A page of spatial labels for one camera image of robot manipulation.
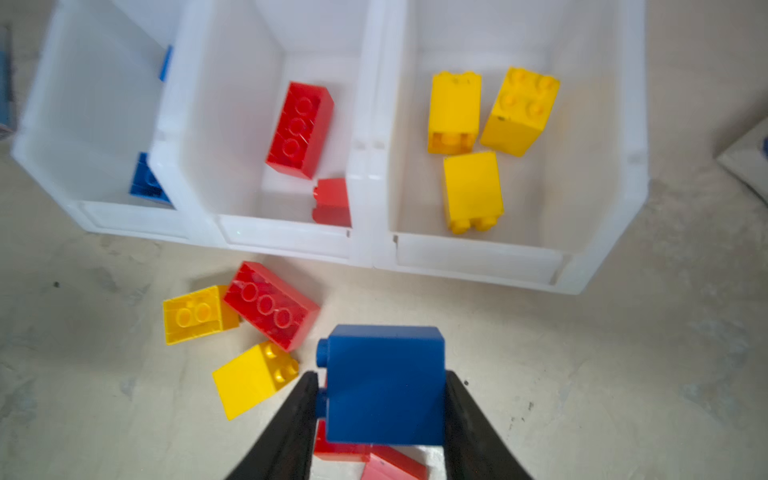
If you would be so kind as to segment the blue book yellow label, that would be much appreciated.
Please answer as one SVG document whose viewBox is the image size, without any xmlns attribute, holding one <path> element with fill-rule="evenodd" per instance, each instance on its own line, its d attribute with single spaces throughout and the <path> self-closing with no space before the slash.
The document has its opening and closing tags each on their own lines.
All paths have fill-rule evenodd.
<svg viewBox="0 0 768 480">
<path fill-rule="evenodd" d="M 764 203 L 768 196 L 767 125 L 768 119 L 764 118 L 716 157 Z"/>
</svg>

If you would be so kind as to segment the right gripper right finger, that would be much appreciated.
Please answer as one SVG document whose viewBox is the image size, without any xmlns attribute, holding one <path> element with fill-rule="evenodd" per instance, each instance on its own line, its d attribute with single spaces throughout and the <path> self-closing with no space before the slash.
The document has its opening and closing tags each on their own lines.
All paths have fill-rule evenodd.
<svg viewBox="0 0 768 480">
<path fill-rule="evenodd" d="M 532 476 L 494 430 L 455 372 L 446 372 L 444 463 L 448 479 Z"/>
</svg>

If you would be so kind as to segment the small blue brick top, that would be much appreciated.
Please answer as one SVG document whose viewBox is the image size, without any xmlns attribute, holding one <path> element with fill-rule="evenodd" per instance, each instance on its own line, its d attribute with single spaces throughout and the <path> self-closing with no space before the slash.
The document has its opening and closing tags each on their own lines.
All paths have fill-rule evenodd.
<svg viewBox="0 0 768 480">
<path fill-rule="evenodd" d="M 440 446 L 445 340 L 434 326 L 338 325 L 318 341 L 333 443 Z"/>
</svg>

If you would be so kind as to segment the yellow brick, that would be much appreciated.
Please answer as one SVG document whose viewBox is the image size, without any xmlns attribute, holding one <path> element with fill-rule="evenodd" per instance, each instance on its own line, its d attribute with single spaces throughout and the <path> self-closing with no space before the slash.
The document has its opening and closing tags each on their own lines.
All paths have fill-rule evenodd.
<svg viewBox="0 0 768 480">
<path fill-rule="evenodd" d="M 488 231 L 504 215 L 496 153 L 483 151 L 443 159 L 446 224 L 454 235 Z"/>
<path fill-rule="evenodd" d="M 165 300 L 162 308 L 166 344 L 237 328 L 240 316 L 224 301 L 227 289 L 216 285 Z"/>
<path fill-rule="evenodd" d="M 430 154 L 461 155 L 473 150 L 480 128 L 482 76 L 447 71 L 432 78 L 427 134 Z"/>
<path fill-rule="evenodd" d="M 480 144 L 522 157 L 546 128 L 560 80 L 511 67 L 503 80 L 482 131 Z"/>
<path fill-rule="evenodd" d="M 212 373 L 226 418 L 233 420 L 272 397 L 299 375 L 299 362 L 264 341 Z"/>
</svg>

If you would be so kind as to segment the yellow brick bottom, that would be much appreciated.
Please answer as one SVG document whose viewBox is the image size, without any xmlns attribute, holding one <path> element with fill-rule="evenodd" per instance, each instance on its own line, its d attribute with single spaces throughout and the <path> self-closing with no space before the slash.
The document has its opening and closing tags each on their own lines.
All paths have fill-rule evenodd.
<svg viewBox="0 0 768 480">
<path fill-rule="evenodd" d="M 560 80 L 511 67 L 503 80 L 482 131 L 480 144 L 522 157 L 546 128 Z"/>
</svg>

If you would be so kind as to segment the white bin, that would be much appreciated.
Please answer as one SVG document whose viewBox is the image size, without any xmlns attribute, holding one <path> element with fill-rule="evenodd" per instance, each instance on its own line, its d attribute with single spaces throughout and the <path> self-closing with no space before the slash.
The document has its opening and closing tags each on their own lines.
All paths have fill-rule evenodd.
<svg viewBox="0 0 768 480">
<path fill-rule="evenodd" d="M 12 156 L 85 231 L 186 243 L 180 213 L 129 190 L 150 150 L 182 1 L 59 1 Z"/>
<path fill-rule="evenodd" d="M 376 1 L 352 149 L 355 245 L 378 269 L 583 291 L 648 196 L 642 1 Z M 512 67 L 557 78 L 528 153 L 500 155 L 505 213 L 446 227 L 442 160 L 426 150 L 432 77 L 472 71 L 489 112 Z"/>
<path fill-rule="evenodd" d="M 149 164 L 194 244 L 369 267 L 365 163 L 389 8 L 383 1 L 191 1 Z M 290 82 L 334 101 L 312 180 L 265 161 Z M 317 224 L 320 179 L 346 180 L 351 228 Z"/>
</svg>

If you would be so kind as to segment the marker pen pack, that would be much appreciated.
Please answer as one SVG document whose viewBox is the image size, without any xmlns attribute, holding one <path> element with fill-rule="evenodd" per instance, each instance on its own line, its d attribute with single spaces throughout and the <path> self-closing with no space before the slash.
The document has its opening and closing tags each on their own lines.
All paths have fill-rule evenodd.
<svg viewBox="0 0 768 480">
<path fill-rule="evenodd" d="M 16 131 L 17 105 L 13 86 L 12 25 L 1 24 L 1 70 L 0 70 L 0 136 L 1 140 Z"/>
</svg>

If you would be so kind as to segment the left white bin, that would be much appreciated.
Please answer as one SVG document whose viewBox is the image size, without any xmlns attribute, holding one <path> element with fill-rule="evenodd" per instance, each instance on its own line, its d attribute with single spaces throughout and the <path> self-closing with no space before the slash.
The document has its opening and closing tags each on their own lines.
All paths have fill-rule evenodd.
<svg viewBox="0 0 768 480">
<path fill-rule="evenodd" d="M 85 231 L 186 243 L 180 213 L 129 190 L 150 150 L 182 1 L 59 1 L 12 156 Z"/>
</svg>

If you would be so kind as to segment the long red brick top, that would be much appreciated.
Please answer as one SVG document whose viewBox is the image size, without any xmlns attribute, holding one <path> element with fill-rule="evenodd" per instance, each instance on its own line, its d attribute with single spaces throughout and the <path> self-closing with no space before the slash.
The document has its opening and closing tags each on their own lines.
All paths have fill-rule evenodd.
<svg viewBox="0 0 768 480">
<path fill-rule="evenodd" d="M 320 306 L 258 262 L 243 262 L 224 302 L 286 352 L 298 349 L 320 313 Z"/>
</svg>

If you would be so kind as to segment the dark blue brick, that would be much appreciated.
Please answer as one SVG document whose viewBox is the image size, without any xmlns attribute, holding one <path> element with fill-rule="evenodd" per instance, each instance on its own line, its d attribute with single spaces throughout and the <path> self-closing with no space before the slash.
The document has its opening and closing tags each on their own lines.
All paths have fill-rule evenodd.
<svg viewBox="0 0 768 480">
<path fill-rule="evenodd" d="M 163 58 L 163 63 L 162 63 L 160 72 L 158 74 L 158 78 L 159 78 L 159 80 L 161 82 L 165 82 L 166 81 L 167 72 L 168 72 L 168 69 L 169 69 L 169 66 L 170 66 L 170 61 L 171 61 L 172 54 L 173 54 L 173 46 L 169 45 L 166 48 L 166 50 L 165 50 L 165 54 L 164 54 L 164 58 Z"/>
</svg>

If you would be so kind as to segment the middle white bin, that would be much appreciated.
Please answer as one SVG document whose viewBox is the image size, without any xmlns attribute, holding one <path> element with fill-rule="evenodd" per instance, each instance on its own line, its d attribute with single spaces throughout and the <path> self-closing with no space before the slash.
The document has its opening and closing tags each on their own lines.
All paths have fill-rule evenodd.
<svg viewBox="0 0 768 480">
<path fill-rule="evenodd" d="M 389 8 L 383 1 L 191 1 L 149 164 L 194 244 L 369 267 L 365 163 Z M 334 101 L 312 180 L 265 161 L 290 82 Z M 351 228 L 317 224 L 320 179 L 346 180 Z"/>
</svg>

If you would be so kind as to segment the long red brick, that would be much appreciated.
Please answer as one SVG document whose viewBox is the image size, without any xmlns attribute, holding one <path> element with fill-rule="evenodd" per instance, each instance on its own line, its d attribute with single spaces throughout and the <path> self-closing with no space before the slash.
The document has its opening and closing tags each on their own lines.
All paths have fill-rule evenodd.
<svg viewBox="0 0 768 480">
<path fill-rule="evenodd" d="M 243 262 L 224 302 L 286 352 L 298 349 L 320 313 L 320 306 L 258 262 Z"/>
<path fill-rule="evenodd" d="M 279 173 L 312 180 L 334 106 L 326 87 L 290 82 L 265 163 Z"/>
</svg>

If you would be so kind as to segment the small red brick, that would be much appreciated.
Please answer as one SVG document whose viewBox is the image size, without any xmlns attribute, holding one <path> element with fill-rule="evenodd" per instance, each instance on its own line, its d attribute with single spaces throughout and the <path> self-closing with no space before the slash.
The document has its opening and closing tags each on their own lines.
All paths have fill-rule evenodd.
<svg viewBox="0 0 768 480">
<path fill-rule="evenodd" d="M 317 224 L 351 228 L 351 213 L 344 178 L 320 179 L 313 190 L 316 205 L 312 219 Z"/>
</svg>

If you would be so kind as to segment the right white bin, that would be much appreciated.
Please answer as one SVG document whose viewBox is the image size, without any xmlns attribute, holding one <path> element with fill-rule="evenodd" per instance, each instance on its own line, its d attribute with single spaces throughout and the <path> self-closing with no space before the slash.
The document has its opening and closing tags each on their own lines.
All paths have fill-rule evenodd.
<svg viewBox="0 0 768 480">
<path fill-rule="evenodd" d="M 642 1 L 376 1 L 352 149 L 355 245 L 378 269 L 583 291 L 648 196 Z M 426 150 L 432 77 L 472 71 L 489 112 L 512 67 L 557 78 L 528 153 L 500 155 L 505 213 L 446 227 L 442 160 Z"/>
</svg>

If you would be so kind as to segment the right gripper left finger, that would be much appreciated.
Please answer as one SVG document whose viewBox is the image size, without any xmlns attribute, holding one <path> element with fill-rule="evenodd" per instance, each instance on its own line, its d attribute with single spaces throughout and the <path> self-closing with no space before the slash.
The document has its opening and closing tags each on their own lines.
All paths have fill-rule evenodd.
<svg viewBox="0 0 768 480">
<path fill-rule="evenodd" d="M 305 372 L 227 479 L 309 479 L 316 436 L 316 372 Z"/>
</svg>

